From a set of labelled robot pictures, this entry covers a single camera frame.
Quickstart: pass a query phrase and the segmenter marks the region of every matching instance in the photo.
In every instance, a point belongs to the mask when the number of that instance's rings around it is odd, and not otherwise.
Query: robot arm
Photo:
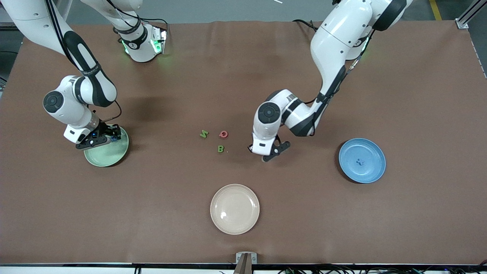
[[[103,15],[121,36],[125,51],[136,62],[147,62],[162,53],[166,30],[142,23],[135,10],[142,0],[81,0]]]
[[[56,90],[44,97],[46,112],[67,124],[64,136],[76,143],[78,149],[109,143],[111,139],[105,135],[120,138],[119,128],[109,128],[87,107],[111,105],[117,97],[114,84],[83,39],[66,24],[50,0],[2,0],[2,4],[29,40],[66,55],[83,75],[65,77]],[[62,36],[64,47],[58,34]]]
[[[263,155],[264,161],[284,149],[276,136],[281,125],[299,137],[312,136],[330,99],[345,78],[345,60],[357,41],[371,28],[385,30],[396,23],[411,0],[344,0],[325,19],[311,40],[311,56],[323,80],[311,106],[289,90],[273,92],[254,115],[251,152]]]

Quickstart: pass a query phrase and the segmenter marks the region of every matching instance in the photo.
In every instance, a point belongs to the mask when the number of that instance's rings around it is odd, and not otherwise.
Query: yellow floor line
[[[440,11],[438,10],[438,5],[435,0],[430,0],[431,9],[433,10],[434,19],[441,21]]]

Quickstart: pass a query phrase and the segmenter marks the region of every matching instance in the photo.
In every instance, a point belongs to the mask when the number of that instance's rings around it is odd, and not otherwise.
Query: blue plate
[[[363,184],[379,180],[386,171],[386,158],[382,150],[372,141],[363,138],[344,143],[338,161],[350,179]]]

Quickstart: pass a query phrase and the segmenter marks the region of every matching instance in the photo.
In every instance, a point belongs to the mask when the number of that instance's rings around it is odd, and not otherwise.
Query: plate
[[[382,150],[374,142],[363,138],[344,143],[338,161],[350,179],[363,184],[379,180],[386,171],[386,158]]]
[[[129,149],[129,136],[127,132],[120,127],[121,139],[95,148],[84,151],[85,158],[90,164],[97,167],[107,167],[120,161]]]
[[[215,226],[230,235],[249,231],[260,213],[259,200],[248,187],[231,184],[222,187],[211,200],[210,215]]]

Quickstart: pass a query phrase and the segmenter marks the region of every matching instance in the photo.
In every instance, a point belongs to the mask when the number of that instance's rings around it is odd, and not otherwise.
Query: black circular joint cap
[[[51,91],[44,96],[44,109],[49,113],[55,113],[61,108],[64,97],[59,91]]]
[[[267,102],[262,104],[258,110],[259,121],[264,124],[271,124],[279,120],[281,117],[281,110],[276,103]]]

